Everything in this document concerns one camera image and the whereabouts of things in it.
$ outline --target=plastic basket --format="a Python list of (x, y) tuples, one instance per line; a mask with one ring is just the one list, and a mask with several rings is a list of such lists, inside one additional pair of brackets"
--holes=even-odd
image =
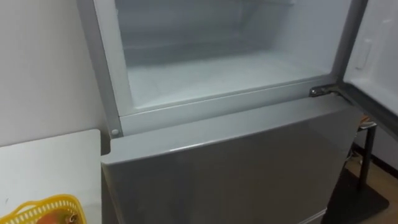
[(25, 202), (13, 212), (0, 218), (0, 224), (36, 224), (44, 215), (65, 209), (78, 215), (78, 223), (86, 224), (86, 217), (80, 202), (72, 195), (55, 195), (40, 201)]

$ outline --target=refrigerator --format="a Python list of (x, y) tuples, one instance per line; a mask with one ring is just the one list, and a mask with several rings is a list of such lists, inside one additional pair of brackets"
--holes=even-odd
[(319, 223), (362, 114), (398, 138), (397, 0), (77, 3), (119, 223)]

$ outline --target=floor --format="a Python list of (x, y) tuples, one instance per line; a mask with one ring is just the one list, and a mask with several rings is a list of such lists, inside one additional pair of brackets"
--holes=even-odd
[[(360, 157), (352, 158), (346, 165), (346, 168), (357, 176), (361, 168), (360, 160)], [(390, 206), (385, 211), (363, 221), (361, 224), (398, 223), (398, 179), (384, 172), (378, 166), (371, 164), (368, 184), (388, 199)]]

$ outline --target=metal hinge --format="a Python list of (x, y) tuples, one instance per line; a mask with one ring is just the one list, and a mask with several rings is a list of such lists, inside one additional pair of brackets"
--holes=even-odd
[(313, 87), (310, 89), (309, 97), (323, 96), (331, 93), (341, 95), (340, 90), (336, 84)]

